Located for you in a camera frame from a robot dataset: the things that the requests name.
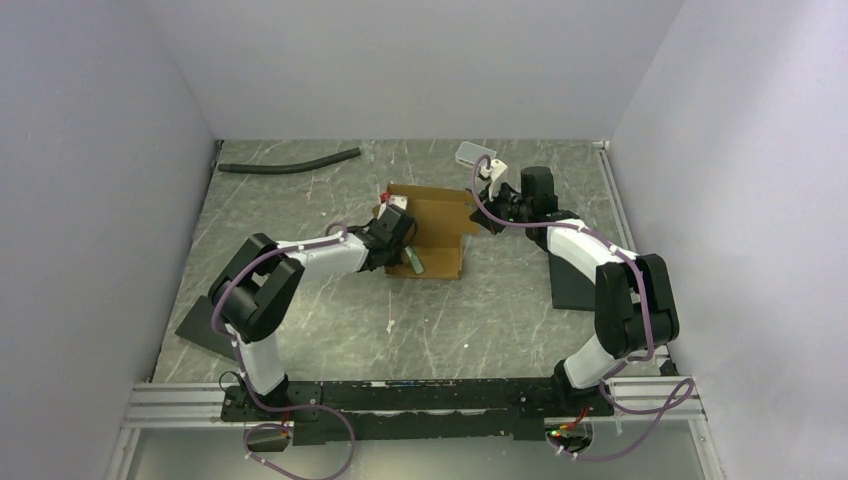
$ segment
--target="purple hose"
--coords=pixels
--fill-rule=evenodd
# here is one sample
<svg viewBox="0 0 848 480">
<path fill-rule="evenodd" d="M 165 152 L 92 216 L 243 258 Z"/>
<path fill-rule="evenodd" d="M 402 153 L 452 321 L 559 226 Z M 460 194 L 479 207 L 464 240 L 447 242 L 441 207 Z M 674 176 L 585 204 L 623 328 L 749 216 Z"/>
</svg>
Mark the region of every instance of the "purple hose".
<svg viewBox="0 0 848 480">
<path fill-rule="evenodd" d="M 584 228 L 581 229 L 581 228 L 579 228 L 575 225 L 572 225 L 572 224 L 559 223 L 559 222 L 516 223 L 516 222 L 508 222 L 506 220 L 501 220 L 500 218 L 496 217 L 492 212 L 490 212 L 489 210 L 486 209 L 486 207 L 483 205 L 483 202 L 477 196 L 477 172 L 480 171 L 480 165 L 482 165 L 484 161 L 486 162 L 486 167 L 491 167 L 491 160 L 492 160 L 492 158 L 489 155 L 483 154 L 483 155 L 480 156 L 480 158 L 477 159 L 477 162 L 474 163 L 474 168 L 471 170 L 471 188 L 473 190 L 474 203 L 477 204 L 477 208 L 481 212 L 483 212 L 483 215 L 485 215 L 486 218 L 488 218 L 489 220 L 491 220 L 491 221 L 493 221 L 493 222 L 495 222 L 499 225 L 503 225 L 505 227 L 569 228 L 571 230 L 577 230 L 581 233 L 585 233 L 585 234 L 597 239 L 599 242 L 601 242 L 607 248 L 610 248 L 610 247 L 615 245 L 611 241 L 607 240 L 606 237 L 604 237 L 600 233 L 598 233 L 598 232 L 596 232 L 596 231 L 594 231 L 594 230 L 592 230 L 588 227 L 584 227 Z M 615 254 L 616 257 L 618 257 L 622 261 L 624 261 L 624 263 L 630 268 L 630 270 L 633 271 L 633 276 L 636 277 L 636 287 L 639 289 L 639 294 L 642 295 L 643 297 L 646 296 L 648 291 L 645 288 L 645 282 L 642 279 L 642 272 L 639 271 L 639 268 L 636 266 L 636 263 L 630 257 L 628 257 L 627 255 L 622 253 L 621 250 L 619 250 L 619 249 L 616 249 L 613 253 Z M 642 302 L 639 302 L 639 304 L 640 304 L 639 306 L 642 310 L 642 322 L 643 322 L 644 327 L 645 327 L 645 341 L 646 341 L 645 343 L 648 344 L 648 348 L 647 348 L 647 351 L 646 351 L 644 356 L 638 356 L 638 355 L 630 356 L 630 357 L 627 358 L 628 362 L 647 362 L 647 361 L 651 360 L 651 358 L 653 358 L 654 351 L 655 351 L 655 348 L 654 348 L 654 332 L 651 329 L 651 319 L 650 319 L 650 312 L 648 311 L 648 302 L 642 301 Z M 615 368 L 613 368 L 612 370 L 607 372 L 606 375 L 604 375 L 603 380 L 604 381 L 609 380 L 610 378 L 612 378 L 613 376 L 617 375 L 619 372 L 624 370 L 624 367 L 626 367 L 626 366 L 627 366 L 626 362 L 619 363 L 618 365 L 615 366 Z M 608 461 L 608 460 L 617 460 L 617 459 L 619 459 L 619 458 L 621 458 L 625 455 L 630 454 L 631 452 L 633 452 L 634 450 L 639 448 L 639 446 L 642 445 L 642 442 L 644 442 L 645 439 L 648 438 L 648 435 L 650 435 L 650 433 L 657 426 L 657 424 L 659 423 L 663 414 L 665 412 L 671 410 L 672 408 L 680 405 L 681 403 L 683 403 L 687 398 L 689 398 L 689 396 L 692 394 L 692 392 L 695 389 L 695 382 L 693 382 L 691 378 L 685 378 L 674 387 L 674 390 L 672 390 L 671 394 L 668 396 L 668 398 L 666 399 L 666 401 L 665 401 L 665 403 L 663 404 L 662 407 L 652 408 L 652 409 L 648 409 L 648 410 L 633 410 L 633 409 L 621 406 L 615 400 L 613 400 L 607 394 L 606 390 L 604 389 L 604 381 L 602 381 L 600 384 L 598 384 L 598 390 L 600 391 L 601 396 L 603 396 L 604 399 L 610 405 L 612 405 L 613 407 L 619 409 L 620 411 L 622 411 L 624 413 L 629 413 L 629 414 L 632 414 L 632 415 L 648 415 L 648 414 L 651 414 L 651 413 L 656 413 L 657 417 L 651 422 L 651 424 L 645 430 L 645 433 L 643 433 L 642 436 L 639 437 L 638 440 L 633 442 L 632 445 L 625 448 L 624 450 L 622 450 L 618 453 L 612 454 L 612 455 L 605 455 L 605 456 L 586 457 L 586 456 L 577 455 L 575 458 L 577 458 L 579 460 L 586 460 L 586 461 L 592 461 L 592 462 L 603 462 L 603 461 Z M 687 388 L 686 393 L 681 395 L 679 399 L 674 400 L 674 397 L 675 397 L 675 395 L 677 395 L 677 392 L 679 392 L 680 389 L 683 388 L 683 386 L 685 386 L 685 385 L 687 385 L 689 387 L 689 388 Z"/>
<path fill-rule="evenodd" d="M 336 245 L 338 243 L 343 242 L 344 236 L 347 234 L 347 226 L 344 225 L 344 224 L 341 224 L 341 223 L 334 222 L 334 223 L 330 224 L 330 226 L 328 226 L 327 229 L 329 230 L 333 226 L 341 226 L 343 228 L 343 233 L 342 233 L 342 236 L 340 238 L 333 238 L 333 239 L 329 239 L 329 240 L 322 240 L 322 241 L 318 241 L 318 242 L 308 243 L 308 244 L 303 245 L 303 249 L 304 250 L 310 250 L 310 249 L 313 249 L 313 248 L 328 247 L 330 245 Z M 230 335 L 226 330 L 221 328 L 221 312 L 224 308 L 224 304 L 227 302 L 227 299 L 230 298 L 230 295 L 233 293 L 233 290 L 236 288 L 236 286 L 238 286 L 238 284 L 241 283 L 241 281 L 244 280 L 245 277 L 247 277 L 248 275 L 253 273 L 253 271 L 256 269 L 256 267 L 258 267 L 265 260 L 268 260 L 269 258 L 275 257 L 275 256 L 280 255 L 282 253 L 288 253 L 288 252 L 293 252 L 293 251 L 297 251 L 297 250 L 300 250 L 300 247 L 297 246 L 297 245 L 290 245 L 290 246 L 286 246 L 286 247 L 281 247 L 281 248 L 278 248 L 276 250 L 272 250 L 268 253 L 265 253 L 263 255 L 256 257 L 256 259 L 254 259 L 246 267 L 244 267 L 238 273 L 238 275 L 236 275 L 235 278 L 233 278 L 233 280 L 230 282 L 230 284 L 227 286 L 227 288 L 224 289 L 224 293 L 221 294 L 221 298 L 218 299 L 218 303 L 215 305 L 215 310 L 213 310 L 213 312 L 212 312 L 211 324 L 212 324 L 212 330 L 214 330 L 215 332 L 227 337 L 231 342 L 233 342 L 233 351 L 235 352 L 236 361 L 238 362 L 238 366 L 239 366 L 239 371 L 244 372 L 243 378 L 245 380 L 245 382 L 244 382 L 245 385 L 247 385 L 247 393 L 250 395 L 250 398 L 253 399 L 253 402 L 256 403 L 256 405 L 259 408 L 261 408 L 261 409 L 263 409 L 267 412 L 294 412 L 294 411 L 297 411 L 297 410 L 323 410 L 323 411 L 328 412 L 330 414 L 333 414 L 333 415 L 339 417 L 339 419 L 341 419 L 342 423 L 344 423 L 345 428 L 347 428 L 347 431 L 350 434 L 350 453 L 348 454 L 347 460 L 345 460 L 344 465 L 342 465 L 341 468 L 339 468 L 336 471 L 336 473 L 334 473 L 334 474 L 332 474 L 328 477 L 324 477 L 324 478 L 320 479 L 320 480 L 333 480 L 333 479 L 341 476 L 345 471 L 347 471 L 347 469 L 350 468 L 350 464 L 353 462 L 353 454 L 356 450 L 356 433 L 353 431 L 353 425 L 350 424 L 350 421 L 347 419 L 347 417 L 345 417 L 340 411 L 338 411 L 334 408 L 324 406 L 324 405 L 294 405 L 294 406 L 290 406 L 290 407 L 271 407 L 269 405 L 265 405 L 264 403 L 262 403 L 262 401 L 259 400 L 259 396 L 256 394 L 256 390 L 253 388 L 253 384 L 250 381 L 250 377 L 247 376 L 247 369 L 244 367 L 244 359 L 242 358 L 241 351 L 238 348 L 238 342 L 237 342 L 236 337 L 234 335 Z M 245 452 L 247 452 L 248 456 L 250 458 L 252 458 L 253 460 L 261 463 L 262 465 L 265 465 L 266 467 L 274 470 L 277 473 L 281 473 L 281 474 L 283 474 L 283 475 L 285 475 L 289 478 L 292 478 L 294 480 L 309 480 L 307 478 L 295 475 L 295 474 L 289 472 L 288 470 L 285 470 L 282 467 L 274 464 L 273 462 L 269 462 L 269 461 L 265 460 L 264 458 L 260 457 L 259 455 L 256 455 L 255 453 L 250 451 L 248 444 L 247 444 L 247 440 L 250 437 L 250 434 L 253 433 L 256 430 L 261 429 L 261 428 L 268 428 L 269 425 L 273 425 L 274 428 L 280 428 L 280 426 L 277 425 L 277 424 L 263 423 L 261 425 L 257 425 L 256 427 L 253 427 L 250 430 L 248 430 L 247 432 L 245 432 L 245 434 L 244 434 L 244 450 L 245 450 Z"/>
</svg>

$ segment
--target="purple cable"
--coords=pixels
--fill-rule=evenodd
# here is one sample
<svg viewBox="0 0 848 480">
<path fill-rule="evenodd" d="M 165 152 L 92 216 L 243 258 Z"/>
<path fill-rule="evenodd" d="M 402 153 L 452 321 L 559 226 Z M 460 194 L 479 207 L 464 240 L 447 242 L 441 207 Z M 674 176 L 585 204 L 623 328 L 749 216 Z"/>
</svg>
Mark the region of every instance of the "purple cable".
<svg viewBox="0 0 848 480">
<path fill-rule="evenodd" d="M 304 244 L 303 249 L 304 250 L 310 250 L 310 249 L 313 249 L 313 248 L 328 247 L 330 245 L 336 245 L 336 244 L 344 241 L 344 237 L 347 235 L 347 226 L 346 225 L 344 225 L 342 223 L 334 222 L 333 224 L 330 224 L 330 226 L 328 226 L 327 228 L 329 229 L 329 228 L 331 228 L 333 226 L 337 226 L 337 225 L 341 226 L 342 229 L 343 229 L 341 237 Z M 332 474 L 328 477 L 324 477 L 324 478 L 319 479 L 319 480 L 333 480 L 333 479 L 341 476 L 345 471 L 347 471 L 347 469 L 350 468 L 350 464 L 353 462 L 353 454 L 356 451 L 356 433 L 353 431 L 353 425 L 350 424 L 350 421 L 347 419 L 347 417 L 345 417 L 340 411 L 338 411 L 334 408 L 324 406 L 324 405 L 294 405 L 294 406 L 290 406 L 290 407 L 271 407 L 269 405 L 265 405 L 264 403 L 262 403 L 262 401 L 259 400 L 259 396 L 257 395 L 256 390 L 253 388 L 253 384 L 250 381 L 250 377 L 248 377 L 248 375 L 247 375 L 247 369 L 244 366 L 244 358 L 242 357 L 241 351 L 238 348 L 238 342 L 237 342 L 236 337 L 234 335 L 230 335 L 226 330 L 220 328 L 221 327 L 221 312 L 224 308 L 224 304 L 227 302 L 227 299 L 230 298 L 230 295 L 232 295 L 233 290 L 235 290 L 236 286 L 238 286 L 238 284 L 241 283 L 241 281 L 244 280 L 245 277 L 252 274 L 253 271 L 256 270 L 256 267 L 258 267 L 262 262 L 264 262 L 264 261 L 266 261 L 266 260 L 268 260 L 272 257 L 275 257 L 277 255 L 280 255 L 282 253 L 288 253 L 288 252 L 293 252 L 293 251 L 298 251 L 298 250 L 300 250 L 300 246 L 298 246 L 298 245 L 289 245 L 289 246 L 286 246 L 286 247 L 277 248 L 275 250 L 272 250 L 268 253 L 265 253 L 265 254 L 262 254 L 262 255 L 256 257 L 252 262 L 247 264 L 247 266 L 244 267 L 238 273 L 238 275 L 235 276 L 235 278 L 233 278 L 233 280 L 230 282 L 230 284 L 227 286 L 227 288 L 224 289 L 224 293 L 221 294 L 221 298 L 218 299 L 218 303 L 215 305 L 215 310 L 213 310 L 213 312 L 212 312 L 211 324 L 212 324 L 212 330 L 214 330 L 215 332 L 217 332 L 220 335 L 227 337 L 231 342 L 233 342 L 233 351 L 235 352 L 236 362 L 238 363 L 239 371 L 244 372 L 243 378 L 245 380 L 245 385 L 247 385 L 247 393 L 250 395 L 250 398 L 253 399 L 254 403 L 256 403 L 256 405 L 259 408 L 261 408 L 261 409 L 263 409 L 267 412 L 294 412 L 294 411 L 297 411 L 297 410 L 323 410 L 323 411 L 328 412 L 330 414 L 333 414 L 333 415 L 339 417 L 339 419 L 341 419 L 342 423 L 344 423 L 345 428 L 347 428 L 347 431 L 350 434 L 350 453 L 348 454 L 347 460 L 345 461 L 344 465 L 342 465 L 341 468 L 339 468 L 336 471 L 336 473 L 334 473 L 334 474 Z M 250 430 L 248 430 L 247 432 L 245 432 L 245 434 L 244 434 L 244 450 L 245 450 L 245 452 L 247 452 L 247 455 L 250 458 L 252 458 L 253 460 L 255 460 L 256 462 L 259 462 L 262 465 L 265 465 L 266 467 L 274 470 L 275 472 L 281 473 L 281 474 L 283 474 L 283 475 L 285 475 L 289 478 L 292 478 L 294 480 L 310 480 L 310 479 L 307 479 L 305 477 L 300 477 L 298 475 L 295 475 L 294 473 L 291 473 L 288 470 L 285 470 L 285 469 L 281 468 L 280 466 L 274 464 L 273 462 L 269 462 L 269 461 L 265 460 L 264 458 L 260 457 L 259 455 L 256 455 L 255 453 L 250 451 L 250 448 L 248 447 L 248 444 L 247 444 L 247 440 L 250 437 L 250 434 L 253 433 L 256 430 L 261 429 L 261 428 L 269 428 L 268 427 L 269 425 L 273 425 L 274 428 L 280 428 L 280 426 L 277 425 L 277 424 L 263 423 L 263 424 L 257 425 L 256 427 L 253 427 Z"/>
<path fill-rule="evenodd" d="M 516 223 L 516 222 L 508 222 L 506 220 L 501 220 L 500 218 L 496 217 L 492 212 L 490 212 L 488 209 L 486 209 L 486 207 L 483 205 L 483 202 L 477 196 L 477 172 L 480 171 L 480 166 L 483 164 L 484 161 L 486 162 L 486 167 L 489 168 L 492 165 L 491 164 L 492 157 L 490 157 L 487 154 L 483 154 L 483 155 L 480 156 L 480 158 L 477 159 L 477 162 L 474 163 L 474 168 L 471 170 L 471 189 L 473 191 L 472 196 L 474 197 L 474 203 L 477 204 L 477 208 L 481 212 L 483 212 L 483 215 L 485 215 L 486 218 L 488 218 L 492 222 L 495 222 L 499 225 L 503 225 L 505 227 L 568 228 L 568 229 L 571 229 L 571 230 L 576 230 L 580 233 L 585 233 L 585 234 L 597 239 L 599 242 L 601 242 L 607 248 L 615 246 L 615 244 L 612 243 L 611 241 L 607 240 L 606 237 L 604 237 L 600 233 L 598 233 L 598 232 L 596 232 L 596 231 L 594 231 L 594 230 L 592 230 L 588 227 L 579 228 L 579 227 L 572 225 L 572 224 L 559 223 L 559 222 Z M 616 248 L 615 251 L 613 251 L 613 254 L 616 257 L 620 258 L 622 261 L 624 261 L 624 263 L 630 268 L 630 270 L 633 271 L 633 276 L 636 277 L 636 287 L 639 289 L 639 294 L 642 295 L 642 296 L 645 296 L 648 291 L 645 288 L 645 282 L 642 279 L 642 272 L 639 271 L 639 268 L 636 266 L 636 263 L 630 257 L 628 257 L 627 255 L 622 253 L 621 250 L 618 249 L 618 248 Z M 646 351 L 644 356 L 636 356 L 636 355 L 630 356 L 630 357 L 627 358 L 627 362 L 647 362 L 647 361 L 651 360 L 651 358 L 653 358 L 653 356 L 654 356 L 654 351 L 655 351 L 655 348 L 654 348 L 654 332 L 651 329 L 651 319 L 650 319 L 650 312 L 648 311 L 648 302 L 639 302 L 639 304 L 640 304 L 640 307 L 641 307 L 641 310 L 642 310 L 642 322 L 643 322 L 644 327 L 645 327 L 645 341 L 648 344 L 648 348 L 647 348 L 647 351 Z M 642 442 L 644 442 L 645 439 L 648 438 L 648 435 L 657 426 L 657 424 L 659 423 L 663 414 L 665 412 L 671 410 L 672 408 L 680 405 L 681 403 L 683 403 L 687 398 L 689 398 L 689 396 L 692 394 L 692 392 L 695 389 L 695 383 L 692 381 L 692 379 L 691 378 L 685 378 L 674 387 L 674 390 L 671 391 L 671 394 L 668 396 L 668 398 L 666 399 L 666 401 L 665 401 L 665 403 L 663 404 L 662 407 L 652 408 L 652 409 L 648 409 L 648 410 L 633 410 L 633 409 L 630 409 L 630 408 L 627 408 L 627 407 L 623 407 L 623 406 L 619 405 L 615 400 L 613 400 L 607 394 L 606 390 L 604 390 L 604 382 L 609 380 L 613 376 L 617 375 L 626 366 L 627 366 L 626 362 L 621 362 L 615 368 L 610 370 L 606 375 L 604 375 L 603 381 L 598 384 L 598 390 L 600 391 L 601 396 L 603 396 L 604 399 L 610 405 L 612 405 L 613 407 L 619 409 L 620 411 L 622 411 L 624 413 L 629 413 L 629 414 L 632 414 L 632 415 L 648 415 L 648 414 L 651 414 L 651 413 L 656 413 L 657 417 L 654 419 L 653 422 L 651 422 L 651 424 L 648 426 L 647 430 L 645 430 L 645 433 L 641 437 L 639 437 L 638 440 L 636 440 L 635 442 L 633 442 L 632 445 L 630 445 L 629 447 L 625 448 L 624 450 L 622 450 L 618 453 L 615 453 L 613 455 L 595 456 L 595 457 L 585 457 L 585 456 L 578 455 L 574 458 L 577 458 L 577 459 L 580 459 L 580 460 L 602 462 L 602 461 L 608 461 L 608 460 L 617 460 L 617 459 L 619 459 L 619 458 L 621 458 L 625 455 L 630 454 L 631 452 L 633 452 L 634 450 L 639 448 L 639 446 L 642 444 Z M 677 395 L 677 392 L 679 392 L 680 389 L 683 388 L 684 385 L 689 386 L 689 388 L 686 390 L 686 393 L 681 395 L 679 399 L 674 400 L 675 395 Z"/>
</svg>

